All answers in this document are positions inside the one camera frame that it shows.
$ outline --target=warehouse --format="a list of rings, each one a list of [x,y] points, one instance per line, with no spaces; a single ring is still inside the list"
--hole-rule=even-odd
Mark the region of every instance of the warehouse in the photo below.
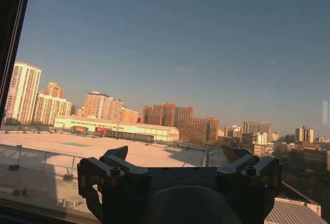
[[[107,131],[120,131],[133,134],[144,134],[154,136],[154,140],[178,141],[179,131],[175,127],[149,125],[143,123],[123,123],[104,119],[85,117],[56,117],[54,128],[58,129],[87,129],[88,132],[104,133]]]

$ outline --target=gray roof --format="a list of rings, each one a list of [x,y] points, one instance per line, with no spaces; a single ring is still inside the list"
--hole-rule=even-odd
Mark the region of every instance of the gray roof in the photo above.
[[[325,224],[327,222],[301,202],[297,204],[294,201],[285,202],[275,199],[274,208],[266,217],[265,223]]]

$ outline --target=bolt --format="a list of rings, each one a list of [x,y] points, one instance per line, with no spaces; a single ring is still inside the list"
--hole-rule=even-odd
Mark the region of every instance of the bolt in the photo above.
[[[111,176],[118,176],[120,175],[120,168],[118,166],[114,166],[110,169]]]
[[[221,174],[216,174],[216,176],[215,176],[215,180],[216,180],[218,183],[222,182],[222,180],[223,180],[222,175],[221,175]]]
[[[257,173],[257,169],[254,166],[247,166],[245,170],[246,174],[249,176],[255,176]]]

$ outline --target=red sign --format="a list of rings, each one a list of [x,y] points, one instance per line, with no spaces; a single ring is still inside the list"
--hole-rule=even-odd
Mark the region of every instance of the red sign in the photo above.
[[[85,130],[85,127],[76,126],[76,129],[77,129],[77,131],[83,132]]]
[[[107,131],[112,129],[107,129],[106,127],[95,127],[95,133],[106,133]]]

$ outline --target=robotic claw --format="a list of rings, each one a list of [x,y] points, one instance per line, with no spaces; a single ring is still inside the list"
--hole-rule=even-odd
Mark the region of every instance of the robotic claw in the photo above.
[[[219,168],[145,168],[125,161],[128,146],[111,149],[78,163],[79,194],[104,224],[263,223],[282,185],[278,158],[223,150],[231,164]]]

